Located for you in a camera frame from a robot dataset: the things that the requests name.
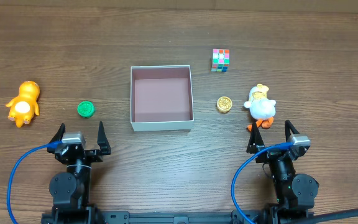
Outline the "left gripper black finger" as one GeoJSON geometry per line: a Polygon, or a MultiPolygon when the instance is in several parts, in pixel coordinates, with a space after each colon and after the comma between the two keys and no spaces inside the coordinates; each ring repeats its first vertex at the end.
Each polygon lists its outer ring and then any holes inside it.
{"type": "Polygon", "coordinates": [[[57,131],[57,133],[53,136],[53,138],[50,140],[47,152],[48,153],[54,153],[59,145],[62,144],[62,138],[65,134],[65,124],[62,123],[57,131]]]}
{"type": "Polygon", "coordinates": [[[99,146],[100,154],[102,156],[111,155],[111,146],[106,137],[106,133],[102,121],[99,122],[97,144],[99,146]]]}

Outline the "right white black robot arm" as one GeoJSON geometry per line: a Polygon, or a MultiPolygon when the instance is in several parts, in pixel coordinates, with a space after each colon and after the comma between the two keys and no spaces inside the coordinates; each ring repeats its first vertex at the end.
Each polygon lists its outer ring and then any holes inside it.
{"type": "Polygon", "coordinates": [[[266,204],[255,217],[257,223],[289,223],[308,217],[308,210],[314,207],[318,182],[310,175],[297,174],[293,166],[293,161],[305,155],[311,141],[286,120],[285,142],[290,145],[270,149],[255,158],[257,163],[269,166],[277,196],[277,203],[266,204]]]}

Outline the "white plush duck toy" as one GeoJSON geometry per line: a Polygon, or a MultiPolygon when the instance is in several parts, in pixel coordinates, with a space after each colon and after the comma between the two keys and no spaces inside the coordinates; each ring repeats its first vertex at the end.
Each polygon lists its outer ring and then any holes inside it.
{"type": "Polygon", "coordinates": [[[272,126],[276,114],[276,101],[267,98],[269,87],[261,83],[252,87],[244,107],[249,109],[250,115],[256,120],[257,127],[268,129],[272,126]]]}

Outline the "white box pink interior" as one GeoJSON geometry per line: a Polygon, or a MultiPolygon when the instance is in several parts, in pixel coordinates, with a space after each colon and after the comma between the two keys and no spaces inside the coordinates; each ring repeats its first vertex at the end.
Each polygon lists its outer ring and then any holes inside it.
{"type": "Polygon", "coordinates": [[[189,65],[131,67],[131,125],[135,132],[190,130],[193,112],[189,65]]]}

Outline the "multicoloured puzzle cube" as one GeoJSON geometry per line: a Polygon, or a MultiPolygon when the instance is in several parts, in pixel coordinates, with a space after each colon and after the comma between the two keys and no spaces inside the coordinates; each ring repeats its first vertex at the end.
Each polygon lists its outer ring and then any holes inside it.
{"type": "Polygon", "coordinates": [[[230,64],[230,50],[229,49],[213,49],[211,59],[212,72],[227,72],[230,64]]]}

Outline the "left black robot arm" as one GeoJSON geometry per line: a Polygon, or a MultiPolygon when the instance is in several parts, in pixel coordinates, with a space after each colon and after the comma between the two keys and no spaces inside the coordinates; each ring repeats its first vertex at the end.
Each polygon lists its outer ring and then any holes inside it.
{"type": "Polygon", "coordinates": [[[91,165],[102,162],[103,156],[111,154],[103,123],[99,123],[97,149],[86,150],[83,133],[68,133],[64,124],[50,144],[47,152],[67,168],[52,177],[49,183],[53,207],[51,213],[42,215],[41,223],[105,224],[102,211],[90,203],[91,165]]]}

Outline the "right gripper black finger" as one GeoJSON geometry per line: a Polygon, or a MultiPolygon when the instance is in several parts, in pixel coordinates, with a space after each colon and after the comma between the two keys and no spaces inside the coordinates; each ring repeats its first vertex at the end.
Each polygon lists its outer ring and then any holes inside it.
{"type": "Polygon", "coordinates": [[[251,125],[250,139],[246,149],[249,154],[256,154],[265,148],[259,128],[256,124],[251,125]]]}
{"type": "Polygon", "coordinates": [[[285,121],[285,139],[286,139],[286,142],[290,142],[293,138],[298,137],[299,134],[300,133],[297,131],[297,129],[294,127],[294,125],[292,125],[290,120],[286,120],[285,121]]]}

